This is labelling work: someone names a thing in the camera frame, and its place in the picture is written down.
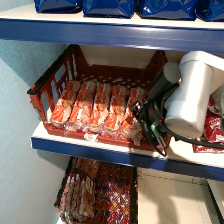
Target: snack package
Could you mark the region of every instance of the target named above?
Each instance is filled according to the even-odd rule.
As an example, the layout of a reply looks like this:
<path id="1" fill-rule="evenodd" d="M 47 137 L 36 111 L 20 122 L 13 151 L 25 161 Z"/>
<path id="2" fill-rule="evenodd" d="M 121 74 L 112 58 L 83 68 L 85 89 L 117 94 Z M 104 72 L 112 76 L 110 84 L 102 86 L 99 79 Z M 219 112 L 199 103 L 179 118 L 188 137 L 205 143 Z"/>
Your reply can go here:
<path id="1" fill-rule="evenodd" d="M 124 86 L 116 85 L 112 89 L 112 97 L 110 101 L 110 111 L 104 125 L 104 133 L 112 137 L 118 136 L 123 116 L 126 109 L 126 98 L 128 90 Z"/>
<path id="2" fill-rule="evenodd" d="M 67 221 L 67 223 L 73 223 L 73 217 L 71 213 L 71 201 L 75 185 L 75 174 L 71 173 L 70 175 L 71 175 L 71 182 L 66 197 L 66 211 L 65 211 L 65 220 Z"/>
<path id="3" fill-rule="evenodd" d="M 197 139 L 198 141 L 217 143 L 224 145 L 224 132 L 220 127 L 220 115 L 215 101 L 210 96 L 208 110 L 205 118 L 203 135 Z M 219 149 L 193 145 L 194 152 L 217 152 L 223 151 Z"/>
<path id="4" fill-rule="evenodd" d="M 70 80 L 66 83 L 62 96 L 55 105 L 51 115 L 51 123 L 57 128 L 62 128 L 68 121 L 72 112 L 72 106 L 80 89 L 80 82 Z"/>
<path id="5" fill-rule="evenodd" d="M 81 203 L 79 207 L 79 214 L 84 216 L 85 219 L 91 219 L 94 215 L 95 210 L 95 184 L 88 177 L 84 177 L 82 181 L 82 193 Z"/>
<path id="6" fill-rule="evenodd" d="M 81 170 L 86 173 L 91 180 L 95 180 L 98 169 L 100 166 L 100 162 L 92 159 L 85 159 L 82 166 Z"/>
<path id="7" fill-rule="evenodd" d="M 60 205 L 58 208 L 61 214 L 65 214 L 65 211 L 66 211 L 66 199 L 67 199 L 67 194 L 69 191 L 70 182 L 71 182 L 71 176 L 68 176 L 68 179 L 67 179 L 62 197 L 61 197 Z"/>
<path id="8" fill-rule="evenodd" d="M 84 82 L 81 85 L 71 116 L 66 125 L 65 135 L 68 135 L 69 131 L 82 131 L 84 126 L 89 122 L 95 90 L 96 83 L 94 81 Z"/>
<path id="9" fill-rule="evenodd" d="M 205 118 L 204 134 L 208 142 L 224 143 L 224 132 L 220 127 L 220 116 L 209 110 Z"/>
<path id="10" fill-rule="evenodd" d="M 142 129 L 136 118 L 132 115 L 130 107 L 139 100 L 143 104 L 146 91 L 140 87 L 132 88 L 129 94 L 128 104 L 121 126 L 121 135 L 127 139 L 132 139 L 135 145 L 140 145 Z"/>
<path id="11" fill-rule="evenodd" d="M 81 193 L 81 177 L 80 174 L 77 172 L 71 201 L 71 214 L 74 219 L 78 219 L 79 217 L 78 210 L 81 200 L 80 193 Z"/>
<path id="12" fill-rule="evenodd" d="M 104 122 L 108 116 L 111 90 L 110 84 L 97 84 L 93 112 L 86 131 L 89 130 L 99 134 L 102 132 Z"/>

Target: storage shelf unit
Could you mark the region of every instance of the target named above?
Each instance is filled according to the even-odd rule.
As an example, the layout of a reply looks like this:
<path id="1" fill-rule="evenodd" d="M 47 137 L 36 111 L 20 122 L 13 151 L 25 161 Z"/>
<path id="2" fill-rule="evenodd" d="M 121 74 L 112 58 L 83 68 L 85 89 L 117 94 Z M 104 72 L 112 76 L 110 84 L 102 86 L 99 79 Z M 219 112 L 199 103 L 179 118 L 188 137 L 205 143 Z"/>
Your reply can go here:
<path id="1" fill-rule="evenodd" d="M 193 153 L 172 138 L 166 158 L 158 153 L 49 135 L 41 122 L 31 137 L 35 149 L 224 182 L 224 153 Z"/>
<path id="2" fill-rule="evenodd" d="M 38 14 L 34 4 L 0 13 L 0 39 L 6 40 L 224 54 L 223 36 L 224 23 L 200 20 L 144 20 L 137 14 L 132 19 L 83 18 L 82 12 Z M 223 153 L 194 154 L 190 145 L 173 141 L 174 147 L 164 159 L 156 153 L 54 139 L 41 126 L 31 138 L 36 149 L 224 181 Z"/>
<path id="3" fill-rule="evenodd" d="M 224 52 L 224 24 L 196 21 L 84 18 L 36 13 L 34 4 L 0 13 L 0 38 L 189 52 Z"/>

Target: red plastic crate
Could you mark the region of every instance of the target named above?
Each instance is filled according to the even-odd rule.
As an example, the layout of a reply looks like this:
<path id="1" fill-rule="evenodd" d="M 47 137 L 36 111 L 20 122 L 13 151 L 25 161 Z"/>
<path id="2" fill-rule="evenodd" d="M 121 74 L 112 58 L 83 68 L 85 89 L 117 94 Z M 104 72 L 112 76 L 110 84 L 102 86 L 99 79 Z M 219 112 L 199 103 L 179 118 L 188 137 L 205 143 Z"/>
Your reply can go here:
<path id="1" fill-rule="evenodd" d="M 53 112 L 55 104 L 53 99 L 52 83 L 55 86 L 57 97 L 63 92 L 64 84 L 71 79 L 78 81 L 88 81 L 96 79 L 101 83 L 111 83 L 111 85 L 123 85 L 127 88 L 141 87 L 147 90 L 149 83 L 156 77 L 158 72 L 167 62 L 164 51 L 156 51 L 145 69 L 127 68 L 107 65 L 89 65 L 78 45 L 70 45 L 52 66 L 38 79 L 38 81 L 28 90 L 31 104 L 37 109 L 44 127 L 51 135 L 63 136 L 64 130 L 59 129 L 47 122 L 44 110 L 42 95 L 45 93 L 48 106 Z M 57 80 L 58 71 L 64 67 L 65 72 Z M 67 137 L 84 140 L 84 132 L 71 132 Z M 140 146 L 135 146 L 132 141 L 126 139 L 113 139 L 108 136 L 98 136 L 101 143 L 125 146 L 146 151 L 155 151 L 147 139 L 141 140 Z"/>

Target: white shelf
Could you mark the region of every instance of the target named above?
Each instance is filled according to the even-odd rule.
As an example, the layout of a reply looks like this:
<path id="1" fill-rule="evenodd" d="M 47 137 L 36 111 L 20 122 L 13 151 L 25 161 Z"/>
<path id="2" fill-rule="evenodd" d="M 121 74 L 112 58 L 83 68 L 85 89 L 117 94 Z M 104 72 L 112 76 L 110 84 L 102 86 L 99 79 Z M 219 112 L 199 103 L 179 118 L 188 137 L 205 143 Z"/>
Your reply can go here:
<path id="1" fill-rule="evenodd" d="M 49 135 L 40 122 L 31 143 L 40 150 L 224 181 L 224 153 L 194 153 L 190 144 L 173 138 L 164 158 L 156 152 Z"/>
<path id="2" fill-rule="evenodd" d="M 84 18 L 83 12 L 37 13 L 34 4 L 0 13 L 0 39 L 223 54 L 223 36 L 224 23 L 199 19 Z"/>
<path id="3" fill-rule="evenodd" d="M 0 13 L 2 19 L 54 21 L 54 22 L 80 22 L 80 23 L 107 23 L 123 25 L 142 25 L 142 26 L 162 26 L 162 27 L 181 27 L 181 28 L 202 28 L 202 29 L 224 29 L 224 23 L 204 22 L 200 19 L 195 21 L 169 21 L 155 19 L 141 19 L 136 13 L 131 19 L 119 18 L 88 18 L 83 17 L 83 12 L 79 13 L 37 13 L 34 4 L 14 8 Z"/>
<path id="4" fill-rule="evenodd" d="M 138 222 L 219 223 L 208 186 L 146 175 L 138 178 Z"/>
<path id="5" fill-rule="evenodd" d="M 214 180 L 208 180 L 208 183 L 224 219 L 224 183 Z"/>

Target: white wall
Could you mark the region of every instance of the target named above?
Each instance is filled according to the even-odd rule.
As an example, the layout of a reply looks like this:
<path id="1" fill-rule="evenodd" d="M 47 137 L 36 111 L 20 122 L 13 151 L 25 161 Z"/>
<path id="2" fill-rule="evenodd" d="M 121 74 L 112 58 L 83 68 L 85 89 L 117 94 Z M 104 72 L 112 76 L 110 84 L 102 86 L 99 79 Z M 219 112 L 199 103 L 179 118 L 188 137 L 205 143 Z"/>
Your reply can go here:
<path id="1" fill-rule="evenodd" d="M 1 0 L 0 11 L 33 3 Z M 31 148 L 39 115 L 27 90 L 65 45 L 0 40 L 0 223 L 54 224 L 69 157 Z"/>

